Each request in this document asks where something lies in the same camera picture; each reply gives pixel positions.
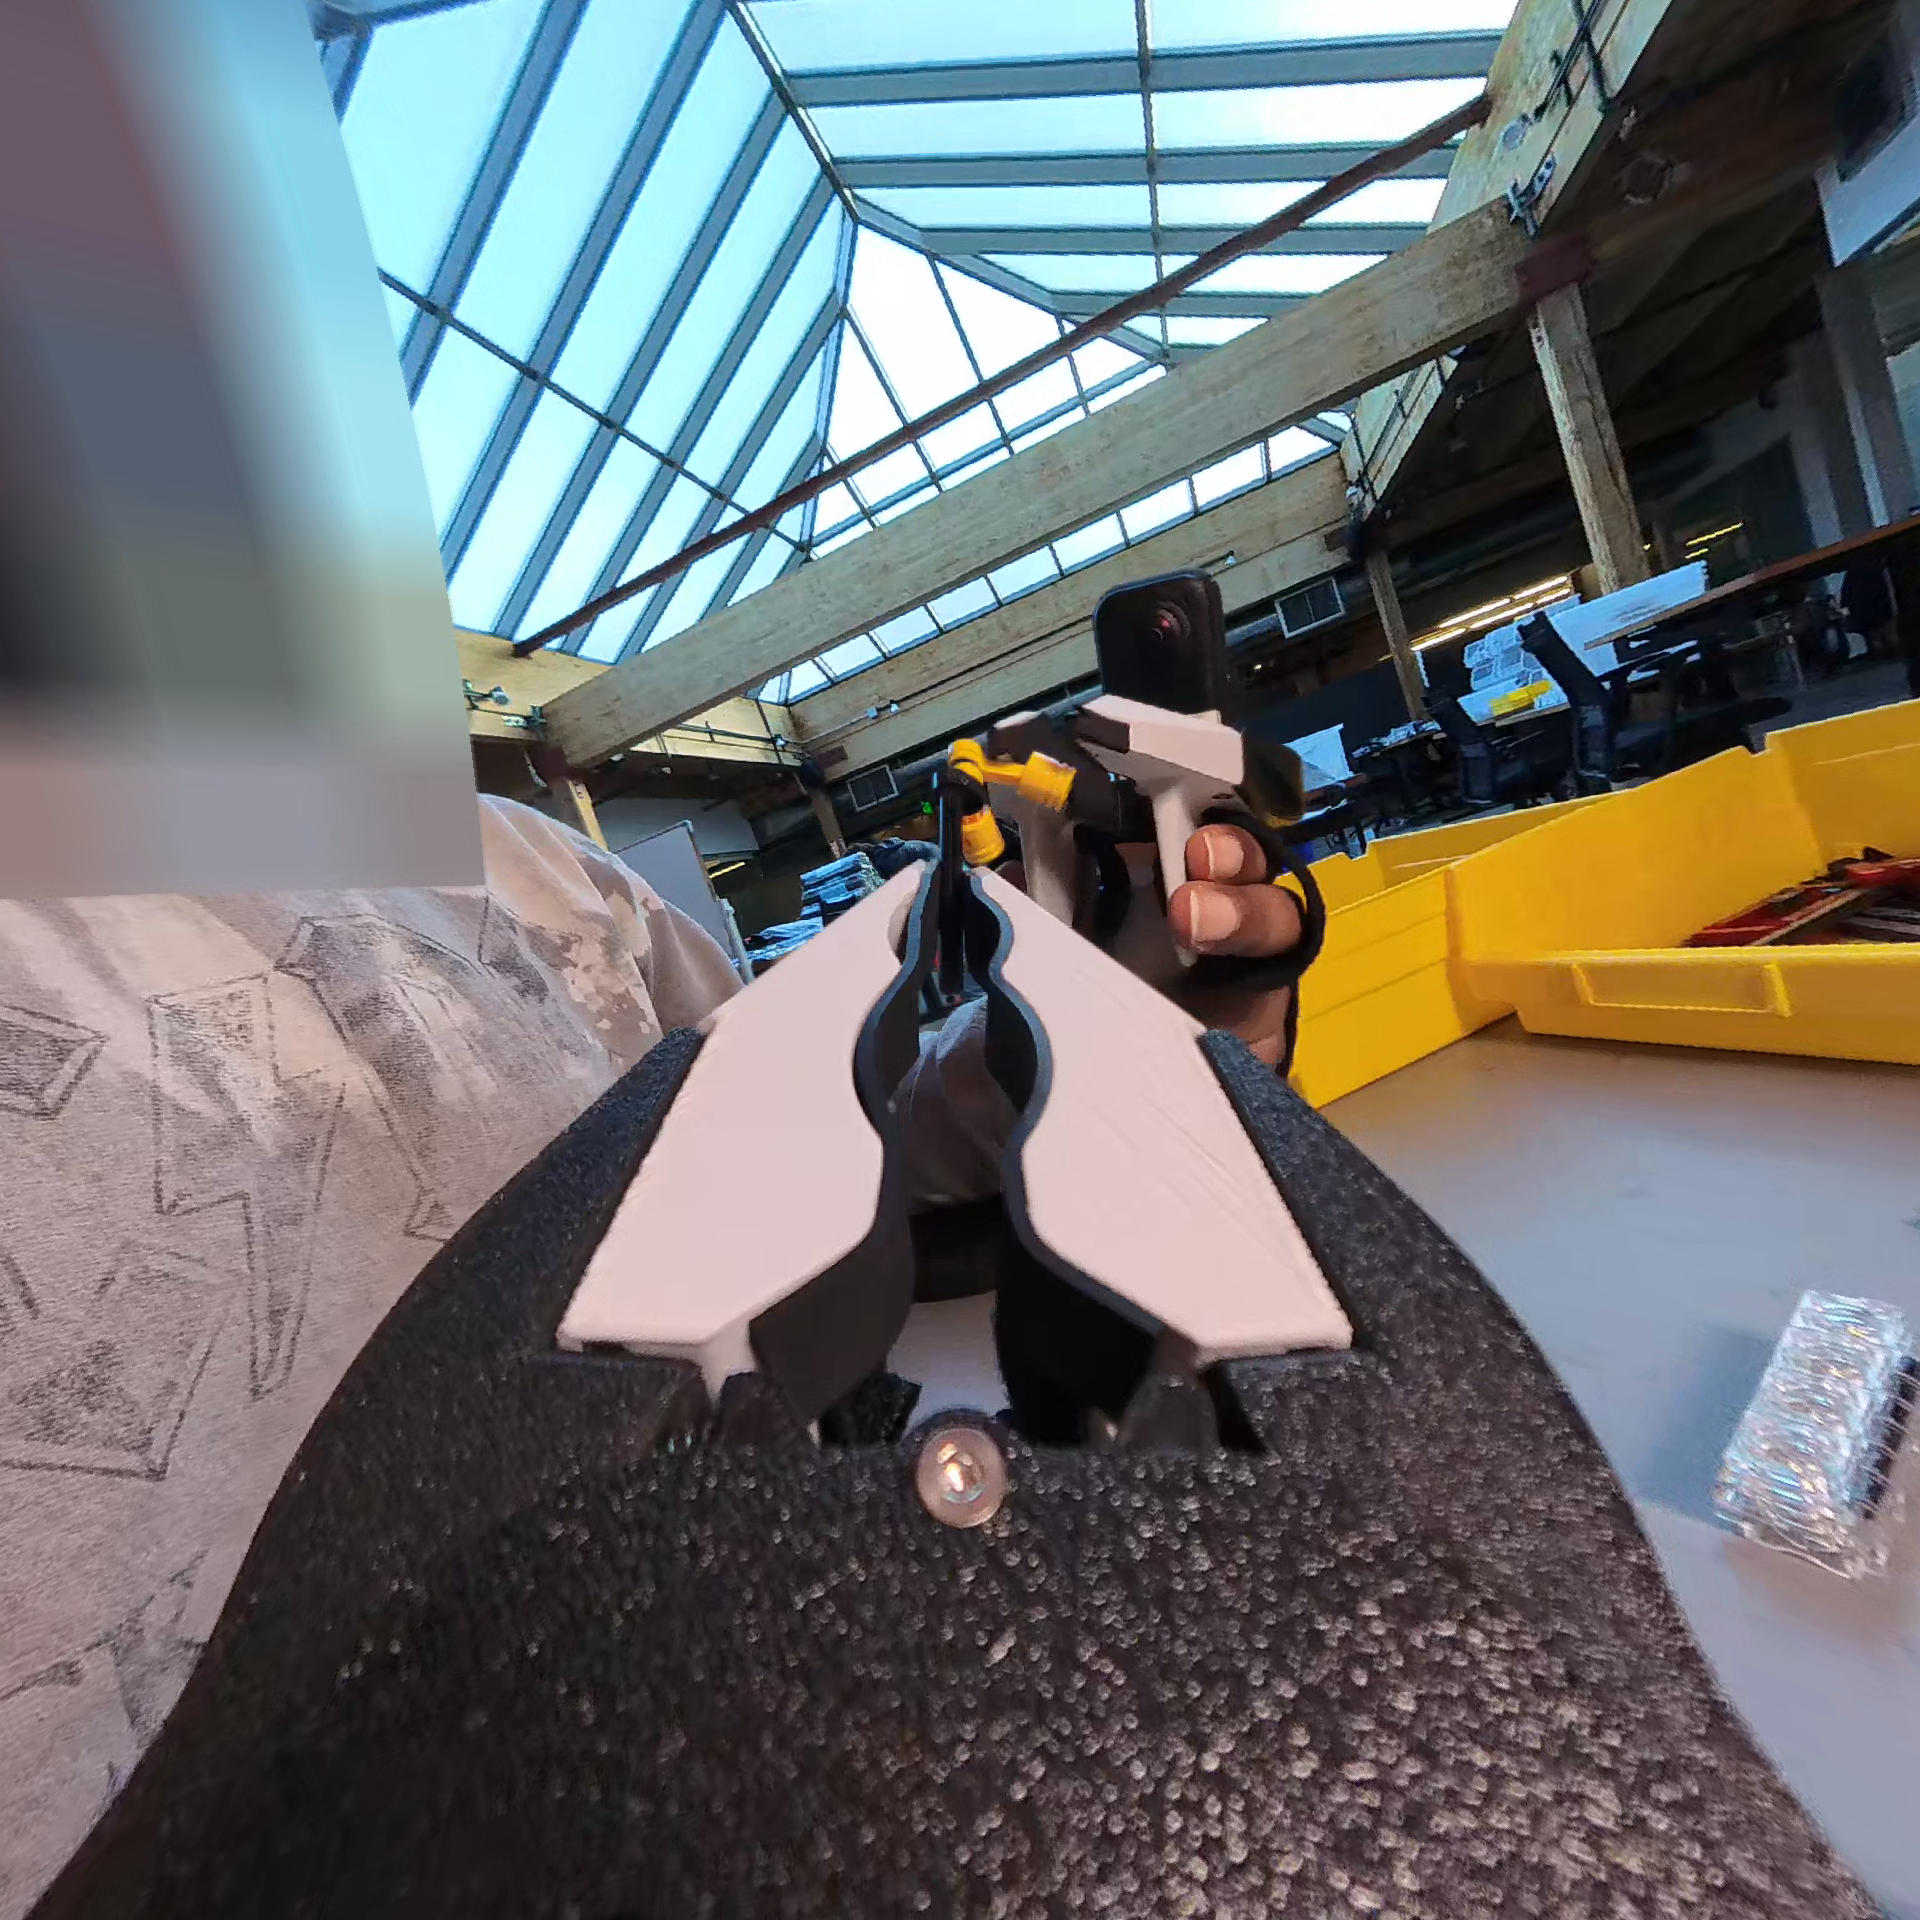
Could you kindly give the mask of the skylight window strip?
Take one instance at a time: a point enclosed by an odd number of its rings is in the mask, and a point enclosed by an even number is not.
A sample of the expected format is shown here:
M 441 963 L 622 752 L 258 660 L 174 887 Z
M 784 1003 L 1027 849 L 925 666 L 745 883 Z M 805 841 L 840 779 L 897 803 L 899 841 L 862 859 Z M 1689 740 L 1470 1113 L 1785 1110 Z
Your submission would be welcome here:
M 1054 587 L 1069 611 L 1089 611 L 1107 585 L 1198 568 L 1249 564 L 1315 527 L 1339 527 L 1350 479 L 1331 443 L 1287 428 L 1129 507 L 1042 543 L 989 575 L 937 593 L 904 612 L 775 673 L 754 689 L 767 705 L 811 705 L 934 641 L 971 633 L 995 615 L 1027 615 Z

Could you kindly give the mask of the white partition panel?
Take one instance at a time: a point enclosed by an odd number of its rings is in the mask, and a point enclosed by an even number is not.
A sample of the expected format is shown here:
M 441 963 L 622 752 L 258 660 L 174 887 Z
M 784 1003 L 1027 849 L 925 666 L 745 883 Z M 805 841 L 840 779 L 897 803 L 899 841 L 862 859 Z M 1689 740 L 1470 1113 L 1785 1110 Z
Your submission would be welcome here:
M 707 883 L 703 857 L 687 822 L 671 824 L 614 852 L 654 895 L 696 922 L 714 942 L 723 939 L 723 914 Z

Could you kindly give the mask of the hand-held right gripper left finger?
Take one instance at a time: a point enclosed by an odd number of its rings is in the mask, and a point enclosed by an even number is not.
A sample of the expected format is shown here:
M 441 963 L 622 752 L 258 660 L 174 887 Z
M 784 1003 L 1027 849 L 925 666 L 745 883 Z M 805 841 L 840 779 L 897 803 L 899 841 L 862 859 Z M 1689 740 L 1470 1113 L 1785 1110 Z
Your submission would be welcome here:
M 571 1354 L 759 1371 L 827 1410 L 914 1300 L 891 1091 L 937 870 L 886 880 L 710 1018 L 560 1319 Z

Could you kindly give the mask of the large glass skylight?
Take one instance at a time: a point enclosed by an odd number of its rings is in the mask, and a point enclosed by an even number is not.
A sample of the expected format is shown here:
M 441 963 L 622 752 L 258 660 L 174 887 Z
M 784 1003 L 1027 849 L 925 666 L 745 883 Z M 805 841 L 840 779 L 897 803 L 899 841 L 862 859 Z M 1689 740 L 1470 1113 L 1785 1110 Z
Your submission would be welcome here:
M 1514 4 L 307 4 L 520 641 L 1466 104 Z

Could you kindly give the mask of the wooden top table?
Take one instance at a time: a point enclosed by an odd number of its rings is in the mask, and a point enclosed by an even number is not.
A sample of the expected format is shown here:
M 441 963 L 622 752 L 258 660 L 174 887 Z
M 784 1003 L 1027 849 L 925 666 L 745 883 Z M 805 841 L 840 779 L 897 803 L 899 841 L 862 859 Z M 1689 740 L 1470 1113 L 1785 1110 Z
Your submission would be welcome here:
M 1720 587 L 1703 593 L 1701 596 L 1661 611 L 1657 615 L 1639 615 L 1629 619 L 1618 633 L 1584 641 L 1582 650 L 1593 652 L 1605 644 L 1619 644 L 1639 633 L 1655 633 L 1664 631 L 1674 623 L 1701 619 L 1705 615 L 1720 612 L 1726 608 L 1738 608 L 1747 603 L 1754 595 L 1776 593 L 1785 585 L 1797 585 L 1811 578 L 1829 578 L 1832 575 L 1842 575 L 1856 561 L 1880 561 L 1895 546 L 1918 540 L 1918 513 L 1877 527 L 1870 534 L 1854 536 L 1848 540 L 1823 544 L 1805 555 L 1794 561 L 1774 562 L 1769 568 L 1760 568 L 1747 571 L 1746 576 L 1729 580 Z

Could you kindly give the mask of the grey desk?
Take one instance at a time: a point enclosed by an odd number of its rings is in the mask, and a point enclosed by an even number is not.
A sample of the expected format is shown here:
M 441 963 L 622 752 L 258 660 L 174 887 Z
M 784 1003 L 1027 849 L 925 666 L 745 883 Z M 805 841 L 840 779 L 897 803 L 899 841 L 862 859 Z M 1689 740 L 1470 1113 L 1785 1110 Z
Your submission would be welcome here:
M 1802 1287 L 1915 1305 L 1915 1071 L 1502 1025 L 1329 1118 L 1335 1249 L 1401 1176 L 1504 1305 L 1431 1314 L 1383 1611 L 1289 1627 L 1295 1694 L 1229 1657 L 1227 1760 L 1311 1806 L 1153 1766 L 1168 1858 L 1075 1832 L 1082 1916 L 1915 1916 L 1915 1515 L 1848 1583 L 1710 1502 Z

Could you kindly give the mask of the person's left hand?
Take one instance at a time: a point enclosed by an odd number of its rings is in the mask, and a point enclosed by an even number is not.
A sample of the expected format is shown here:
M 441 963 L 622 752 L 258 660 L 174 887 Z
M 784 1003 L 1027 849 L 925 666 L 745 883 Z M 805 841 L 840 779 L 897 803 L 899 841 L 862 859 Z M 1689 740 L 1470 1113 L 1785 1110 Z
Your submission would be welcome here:
M 1285 1071 L 1293 1036 L 1291 985 L 1253 974 L 1287 963 L 1305 932 L 1299 898 L 1275 884 L 1256 839 L 1233 824 L 1205 824 L 1186 841 L 1186 880 L 1168 897 L 1168 932 L 1181 966 L 1166 995 L 1194 1022 L 1231 1033 L 1262 1063 Z

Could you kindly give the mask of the clear plastic parts bag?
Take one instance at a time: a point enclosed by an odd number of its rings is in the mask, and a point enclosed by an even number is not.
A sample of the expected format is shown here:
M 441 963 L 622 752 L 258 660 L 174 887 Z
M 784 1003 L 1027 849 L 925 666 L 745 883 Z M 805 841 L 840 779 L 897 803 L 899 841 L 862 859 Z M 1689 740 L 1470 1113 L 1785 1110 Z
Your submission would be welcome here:
M 1912 1419 L 1909 1314 L 1810 1289 L 1718 1456 L 1714 1515 L 1734 1536 L 1838 1578 L 1880 1574 Z

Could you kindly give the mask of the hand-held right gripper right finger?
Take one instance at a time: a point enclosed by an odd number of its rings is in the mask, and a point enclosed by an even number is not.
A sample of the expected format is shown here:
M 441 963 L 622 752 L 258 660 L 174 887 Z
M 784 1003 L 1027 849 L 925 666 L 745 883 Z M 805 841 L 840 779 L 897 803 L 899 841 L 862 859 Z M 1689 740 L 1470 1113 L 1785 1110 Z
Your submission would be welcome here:
M 1206 1031 L 1027 897 L 968 883 L 986 1056 L 1016 1124 L 999 1192 L 1025 1272 L 1003 1358 L 1082 1409 L 1122 1409 L 1170 1360 L 1331 1356 L 1353 1323 L 1289 1212 Z

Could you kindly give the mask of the yellow plastic bin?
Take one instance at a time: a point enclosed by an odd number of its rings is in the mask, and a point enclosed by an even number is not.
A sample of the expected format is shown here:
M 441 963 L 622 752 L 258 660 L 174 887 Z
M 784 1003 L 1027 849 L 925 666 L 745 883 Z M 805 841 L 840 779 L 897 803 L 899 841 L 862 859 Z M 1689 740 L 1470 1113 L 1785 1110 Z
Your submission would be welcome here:
M 1513 1016 L 1473 995 L 1456 968 L 1446 875 L 1461 859 L 1590 803 L 1479 815 L 1311 864 L 1327 930 L 1297 991 L 1289 1071 L 1307 1106 L 1320 1112 Z
M 1462 984 L 1534 1036 L 1915 1065 L 1915 947 L 1690 947 L 1840 857 L 1918 852 L 1918 705 L 1767 736 L 1446 874 Z

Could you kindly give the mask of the black office chair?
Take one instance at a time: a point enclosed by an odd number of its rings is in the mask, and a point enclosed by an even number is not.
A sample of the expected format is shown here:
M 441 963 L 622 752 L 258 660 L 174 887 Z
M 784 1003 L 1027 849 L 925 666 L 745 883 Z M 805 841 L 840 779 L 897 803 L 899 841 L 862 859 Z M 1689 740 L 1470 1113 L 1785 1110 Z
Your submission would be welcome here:
M 1426 707 L 1454 752 L 1457 801 L 1473 810 L 1513 804 L 1526 782 L 1525 759 L 1494 730 L 1473 722 L 1461 699 L 1431 692 Z
M 1609 691 L 1554 628 L 1546 612 L 1519 627 L 1526 652 L 1566 695 L 1569 731 L 1569 777 L 1576 795 L 1611 791 L 1619 779 L 1657 777 L 1671 756 L 1671 730 L 1664 721 L 1635 722 L 1626 695 Z

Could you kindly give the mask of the yellow toy piston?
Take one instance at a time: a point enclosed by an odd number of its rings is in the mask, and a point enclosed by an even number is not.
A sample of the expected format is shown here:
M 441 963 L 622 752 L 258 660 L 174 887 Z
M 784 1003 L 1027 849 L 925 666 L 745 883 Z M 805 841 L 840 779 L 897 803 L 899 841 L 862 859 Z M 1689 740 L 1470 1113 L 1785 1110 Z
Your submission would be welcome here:
M 1011 801 L 1054 815 L 1067 815 L 1072 804 L 1073 769 L 1031 752 L 1024 759 L 995 759 L 976 739 L 955 739 L 945 752 L 945 769 L 965 817 L 994 812 L 992 794 L 999 788 Z

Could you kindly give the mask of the bare black axle rod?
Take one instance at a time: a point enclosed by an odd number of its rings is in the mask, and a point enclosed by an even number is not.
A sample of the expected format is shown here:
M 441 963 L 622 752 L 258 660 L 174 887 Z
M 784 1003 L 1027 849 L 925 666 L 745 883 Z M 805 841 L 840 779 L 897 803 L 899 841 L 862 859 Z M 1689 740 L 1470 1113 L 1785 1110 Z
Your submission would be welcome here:
M 965 849 L 967 818 L 976 788 L 950 759 L 931 777 L 937 856 L 929 871 L 929 895 L 920 920 L 919 958 L 922 963 L 920 998 L 925 1009 L 950 1011 L 968 991 L 967 898 L 968 857 Z

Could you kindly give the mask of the person's torso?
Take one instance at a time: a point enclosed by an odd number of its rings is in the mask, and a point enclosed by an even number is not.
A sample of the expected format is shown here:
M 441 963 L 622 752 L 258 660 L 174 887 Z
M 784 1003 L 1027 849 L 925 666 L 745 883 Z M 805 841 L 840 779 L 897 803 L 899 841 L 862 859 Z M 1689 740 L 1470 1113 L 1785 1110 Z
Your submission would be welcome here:
M 2 1914 L 103 1819 L 381 1316 L 731 955 L 539 812 L 467 887 L 2 914 Z

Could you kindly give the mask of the person's left forearm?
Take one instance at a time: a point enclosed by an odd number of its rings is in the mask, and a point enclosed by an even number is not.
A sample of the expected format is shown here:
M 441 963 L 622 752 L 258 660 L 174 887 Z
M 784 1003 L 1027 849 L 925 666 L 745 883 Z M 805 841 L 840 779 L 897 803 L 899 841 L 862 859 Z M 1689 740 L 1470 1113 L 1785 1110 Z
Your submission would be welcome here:
M 1018 1112 L 986 1063 L 989 1003 L 971 999 L 937 1031 L 896 1094 L 906 1202 L 915 1214 L 1000 1195 L 1000 1160 Z

